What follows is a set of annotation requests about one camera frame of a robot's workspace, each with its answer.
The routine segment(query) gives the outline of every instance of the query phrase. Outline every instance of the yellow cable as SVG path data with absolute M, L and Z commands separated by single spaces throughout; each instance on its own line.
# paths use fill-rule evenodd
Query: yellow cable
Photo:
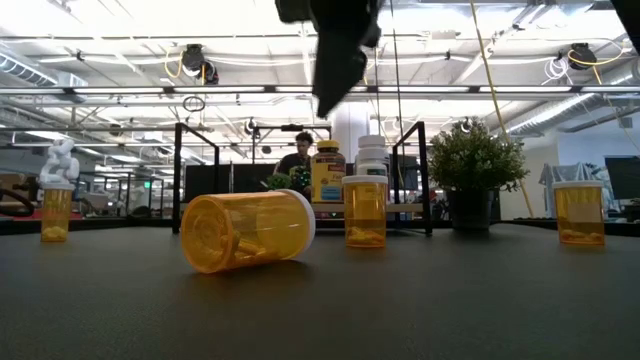
M 476 3 L 473 0 L 469 0 L 471 4 L 471 13 L 473 14 L 473 22 L 476 25 L 476 33 L 478 34 L 478 42 L 480 43 L 480 52 L 482 54 L 482 60 L 484 62 L 484 68 L 487 72 L 487 80 L 489 81 L 489 87 L 491 88 L 491 98 L 493 99 L 493 105 L 496 108 L 496 116 L 498 117 L 498 121 L 500 122 L 500 128 L 502 129 L 502 134 L 504 135 L 504 139 L 507 143 L 511 142 L 509 138 L 509 133 L 507 132 L 506 127 L 504 126 L 504 121 L 502 120 L 502 113 L 500 113 L 500 106 L 498 105 L 498 97 L 496 95 L 496 89 L 493 85 L 493 79 L 491 78 L 491 69 L 489 69 L 489 61 L 487 60 L 487 55 L 484 52 L 484 41 L 482 40 L 482 34 L 480 34 L 480 26 L 478 25 L 478 15 L 476 14 Z M 518 180 L 520 187 L 522 188 L 522 194 L 524 195 L 524 201 L 527 204 L 527 209 L 529 210 L 529 216 L 534 217 L 533 208 L 531 207 L 531 202 L 529 201 L 529 194 L 527 193 L 527 189 L 525 187 L 525 183 L 523 179 Z
M 171 71 L 169 71 L 169 52 L 167 51 L 167 55 L 164 58 L 164 71 L 167 72 L 167 75 L 169 75 L 172 78 L 177 78 L 180 76 L 180 74 L 182 73 L 182 53 L 184 51 L 180 51 L 180 60 L 178 63 L 178 73 L 177 74 L 172 74 Z
M 614 61 L 616 61 L 616 60 L 620 59 L 620 58 L 622 57 L 622 55 L 624 54 L 624 49 L 621 49 L 621 50 L 620 50 L 620 54 L 618 54 L 618 56 L 614 57 L 613 59 L 609 59 L 609 60 L 607 60 L 607 61 L 602 61 L 602 62 L 599 62 L 599 63 L 590 63 L 590 62 L 586 62 L 586 61 L 581 61 L 581 60 L 575 59 L 575 58 L 573 58 L 573 57 L 571 56 L 571 54 L 572 54 L 572 53 L 574 53 L 574 52 L 575 52 L 575 51 L 571 50 L 571 51 L 569 51 L 569 53 L 567 54 L 567 57 L 568 57 L 571 61 L 573 61 L 573 62 L 575 62 L 575 63 L 578 63 L 578 64 L 581 64 L 581 65 L 588 65 L 588 66 L 600 66 L 600 65 L 606 65 L 606 64 L 612 63 L 612 62 L 614 62 Z
M 602 85 L 602 79 L 600 78 L 600 74 L 598 74 L 598 69 L 596 69 L 595 66 L 593 67 L 593 72 L 596 74 L 596 80 L 598 80 L 598 84 Z M 620 120 L 620 116 L 618 116 L 618 112 L 616 111 L 616 108 L 611 103 L 611 100 L 609 100 L 608 96 L 605 96 L 605 99 L 607 99 L 607 103 L 609 103 L 609 107 L 611 108 L 611 111 L 613 111 L 613 115 L 616 117 L 616 120 L 618 120 L 618 124 L 622 125 L 622 120 Z M 629 138 L 629 141 L 631 141 L 631 144 L 633 144 L 633 147 L 635 147 L 638 153 L 640 153 L 640 146 L 638 146 L 638 143 L 633 139 L 633 136 L 629 134 L 629 130 L 627 130 L 623 126 L 620 126 L 620 127 L 622 128 L 622 130 L 624 130 L 624 133 L 627 135 L 627 138 Z

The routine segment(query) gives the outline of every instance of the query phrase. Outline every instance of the white pillar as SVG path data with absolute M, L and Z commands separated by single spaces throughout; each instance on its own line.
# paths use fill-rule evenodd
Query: white pillar
M 369 135 L 369 104 L 345 102 L 329 116 L 333 139 L 340 143 L 340 153 L 347 163 L 353 163 L 358 154 L 358 138 Z

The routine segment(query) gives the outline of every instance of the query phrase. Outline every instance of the black metal frame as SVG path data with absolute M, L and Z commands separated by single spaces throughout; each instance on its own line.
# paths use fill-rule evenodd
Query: black metal frame
M 259 126 L 256 125 L 251 130 L 251 164 L 254 165 L 256 163 L 256 145 L 260 144 L 260 142 L 256 143 L 256 131 L 258 130 L 269 130 L 264 137 L 260 140 L 265 139 L 273 130 L 282 130 L 282 131 L 291 131 L 287 128 L 291 125 L 283 125 L 283 126 Z M 300 126 L 295 131 L 304 131 L 304 130 L 327 130 L 329 132 L 329 139 L 331 139 L 331 126 L 330 125 L 308 125 L 308 126 Z
M 429 206 L 429 166 L 427 165 L 427 137 L 424 122 L 418 121 L 404 134 L 404 136 L 393 146 L 393 190 L 394 203 L 400 203 L 400 170 L 398 164 L 398 148 L 413 135 L 418 132 L 418 147 L 420 149 L 420 175 L 422 177 L 422 218 L 424 222 L 424 231 L 429 236 L 433 233 L 431 224 L 431 208 Z M 396 227 L 400 225 L 400 214 L 396 214 Z
M 171 229 L 174 234 L 180 233 L 180 179 L 181 179 L 181 170 L 182 170 L 182 157 L 180 156 L 180 151 L 182 149 L 182 132 L 187 131 L 197 136 L 200 140 L 212 146 L 215 150 L 214 154 L 214 174 L 213 174 L 213 182 L 214 189 L 216 190 L 216 194 L 220 192 L 220 147 L 218 145 L 212 143 L 206 137 L 202 136 L 202 134 L 193 130 L 183 123 L 176 123 L 175 125 L 175 151 L 173 153 L 173 211 L 171 215 Z
M 130 189 L 131 189 L 131 175 L 134 175 L 135 177 L 133 178 L 133 181 L 146 181 L 149 180 L 149 210 L 151 210 L 151 204 L 153 202 L 153 183 L 156 181 L 160 181 L 161 186 L 161 193 L 160 193 L 160 217 L 162 218 L 162 210 L 164 208 L 164 179 L 162 178 L 157 178 L 154 176 L 147 176 L 147 175 L 138 175 L 138 174 L 134 174 L 134 173 L 130 173 L 130 172 L 104 172 L 104 171 L 82 171 L 80 172 L 80 175 L 88 175 L 88 176 L 93 176 L 93 177 L 104 177 L 104 187 L 105 190 L 107 188 L 107 179 L 108 177 L 106 175 L 124 175 L 127 174 L 127 197 L 125 200 L 125 216 L 129 215 L 129 194 L 130 194 Z M 122 182 L 124 181 L 124 179 L 118 178 L 118 197 L 116 201 L 120 201 L 120 195 L 122 194 Z M 80 181 L 80 176 L 78 176 L 78 178 L 76 179 L 76 183 Z M 120 208 L 116 209 L 116 216 L 120 216 Z

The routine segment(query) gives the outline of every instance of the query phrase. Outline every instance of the man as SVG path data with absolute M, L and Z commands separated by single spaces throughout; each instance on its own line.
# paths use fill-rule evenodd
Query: man
M 296 147 L 298 152 L 295 154 L 289 154 L 280 160 L 276 165 L 275 172 L 285 175 L 289 175 L 292 179 L 297 171 L 311 171 L 311 157 L 309 156 L 309 148 L 313 144 L 313 138 L 308 132 L 301 132 L 296 136 Z M 296 190 L 304 195 L 311 193 L 310 186 L 302 186 L 300 184 L 294 184 L 293 190 Z

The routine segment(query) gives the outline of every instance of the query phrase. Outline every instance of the desk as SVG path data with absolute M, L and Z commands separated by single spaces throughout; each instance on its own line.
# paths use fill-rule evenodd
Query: desk
M 640 240 L 495 225 L 318 235 L 298 262 L 200 275 L 159 228 L 0 237 L 0 359 L 638 359 Z

